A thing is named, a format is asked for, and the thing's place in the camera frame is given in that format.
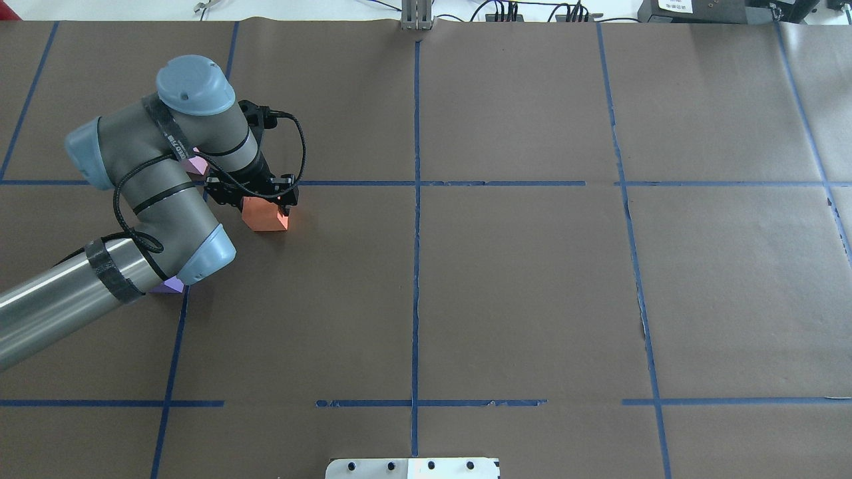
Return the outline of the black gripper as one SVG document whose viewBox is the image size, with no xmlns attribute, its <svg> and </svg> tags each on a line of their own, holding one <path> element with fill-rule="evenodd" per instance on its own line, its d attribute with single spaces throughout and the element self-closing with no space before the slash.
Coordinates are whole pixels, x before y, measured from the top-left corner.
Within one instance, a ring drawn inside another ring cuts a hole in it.
<svg viewBox="0 0 852 479">
<path fill-rule="evenodd" d="M 290 209 L 298 205 L 299 176 L 275 176 L 261 152 L 246 167 L 234 172 L 225 169 L 220 157 L 205 154 L 205 161 L 211 169 L 205 179 L 205 192 L 220 206 L 242 212 L 244 197 L 257 197 L 277 204 L 282 215 L 290 215 Z"/>
</svg>

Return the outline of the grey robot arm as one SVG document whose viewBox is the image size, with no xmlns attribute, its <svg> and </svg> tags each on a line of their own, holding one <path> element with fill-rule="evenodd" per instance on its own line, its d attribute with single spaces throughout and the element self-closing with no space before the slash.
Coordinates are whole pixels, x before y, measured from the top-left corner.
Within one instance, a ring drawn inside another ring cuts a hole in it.
<svg viewBox="0 0 852 479">
<path fill-rule="evenodd" d="M 83 179 L 112 194 L 120 231 L 97 237 L 40 275 L 2 294 L 2 370 L 17 366 L 155 286 L 194 285 L 236 257 L 182 162 L 211 167 L 204 191 L 242 208 L 259 199 L 289 215 L 307 158 L 295 175 L 270 172 L 266 130 L 293 114 L 238 100 L 222 68 L 200 55 L 168 61 L 156 88 L 116 113 L 67 134 Z"/>
</svg>

